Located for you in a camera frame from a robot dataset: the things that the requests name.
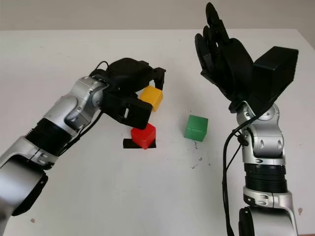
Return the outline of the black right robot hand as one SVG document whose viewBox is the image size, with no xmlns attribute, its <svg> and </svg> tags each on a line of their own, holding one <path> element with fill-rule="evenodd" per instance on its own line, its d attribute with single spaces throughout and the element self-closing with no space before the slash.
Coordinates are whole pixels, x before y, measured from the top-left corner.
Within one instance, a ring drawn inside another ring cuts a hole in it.
<svg viewBox="0 0 315 236">
<path fill-rule="evenodd" d="M 211 2 L 206 19 L 208 24 L 194 39 L 201 75 L 219 88 L 230 101 L 230 112 L 236 113 L 249 96 L 253 60 L 238 39 L 228 36 Z"/>
</svg>

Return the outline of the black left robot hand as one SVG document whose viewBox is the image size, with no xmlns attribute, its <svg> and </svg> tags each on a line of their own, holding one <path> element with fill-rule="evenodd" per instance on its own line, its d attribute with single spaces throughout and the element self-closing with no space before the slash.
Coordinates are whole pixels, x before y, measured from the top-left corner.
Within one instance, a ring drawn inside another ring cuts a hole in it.
<svg viewBox="0 0 315 236">
<path fill-rule="evenodd" d="M 166 70 L 152 68 L 145 61 L 123 58 L 110 64 L 106 73 L 110 79 L 111 90 L 119 94 L 134 94 L 154 81 L 155 88 L 163 90 Z"/>
</svg>

